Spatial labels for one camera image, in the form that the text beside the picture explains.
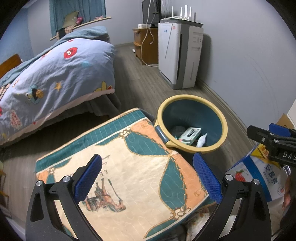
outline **blue curtain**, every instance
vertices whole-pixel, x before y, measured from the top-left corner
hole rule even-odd
[[[105,18],[105,0],[49,0],[52,37],[62,28],[65,17],[74,11],[79,11],[78,17],[83,17],[83,23],[92,21],[95,17]]]

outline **laminate floor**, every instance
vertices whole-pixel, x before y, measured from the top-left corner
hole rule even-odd
[[[156,117],[160,104],[168,97],[197,95],[210,100],[223,112],[229,128],[226,141],[218,150],[206,154],[207,160],[225,171],[252,148],[245,132],[215,97],[198,87],[172,90],[161,78],[158,68],[142,66],[132,49],[133,45],[118,46],[114,64],[115,92],[122,103],[122,111],[139,107]],[[27,208],[36,182],[35,161],[103,121],[94,114],[84,113],[45,127],[1,150],[0,160],[7,174],[3,191],[9,195],[8,209],[22,227],[25,227]]]

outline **yellow star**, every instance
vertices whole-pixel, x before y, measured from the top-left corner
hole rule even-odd
[[[56,87],[55,90],[57,90],[59,92],[60,88],[61,88],[61,82],[56,83]]]

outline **drawer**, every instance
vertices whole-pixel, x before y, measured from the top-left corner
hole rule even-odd
[[[141,59],[141,46],[136,46],[135,45],[135,53]]]
[[[139,45],[141,45],[141,43],[142,43],[142,41],[141,41],[141,33],[138,32],[138,31],[134,31],[133,35],[134,35],[135,42],[138,43]]]

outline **white box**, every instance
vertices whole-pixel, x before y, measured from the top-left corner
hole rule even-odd
[[[138,28],[146,28],[146,26],[149,28],[151,27],[151,24],[138,24]]]
[[[191,145],[199,137],[201,132],[201,128],[189,127],[178,140],[186,145]]]

